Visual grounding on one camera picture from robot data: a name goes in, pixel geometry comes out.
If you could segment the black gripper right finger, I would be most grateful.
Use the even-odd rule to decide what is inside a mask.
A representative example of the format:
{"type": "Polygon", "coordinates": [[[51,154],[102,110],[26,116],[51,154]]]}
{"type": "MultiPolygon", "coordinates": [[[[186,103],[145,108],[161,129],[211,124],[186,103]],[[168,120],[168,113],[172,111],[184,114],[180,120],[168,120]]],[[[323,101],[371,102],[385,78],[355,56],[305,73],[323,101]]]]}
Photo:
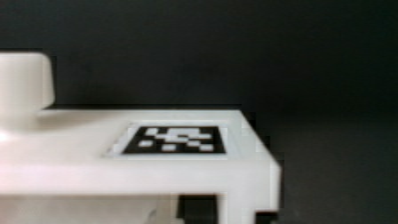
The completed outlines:
{"type": "Polygon", "coordinates": [[[275,213],[257,213],[255,214],[255,224],[275,224],[276,214],[275,213]]]}

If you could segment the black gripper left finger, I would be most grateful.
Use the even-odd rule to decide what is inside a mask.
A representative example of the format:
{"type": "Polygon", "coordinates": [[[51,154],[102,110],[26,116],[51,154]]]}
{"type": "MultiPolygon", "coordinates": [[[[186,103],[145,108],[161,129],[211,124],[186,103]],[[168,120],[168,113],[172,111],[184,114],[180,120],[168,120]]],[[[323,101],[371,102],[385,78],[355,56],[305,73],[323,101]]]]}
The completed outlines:
{"type": "Polygon", "coordinates": [[[180,195],[175,217],[184,224],[218,224],[216,196],[180,195]]]}

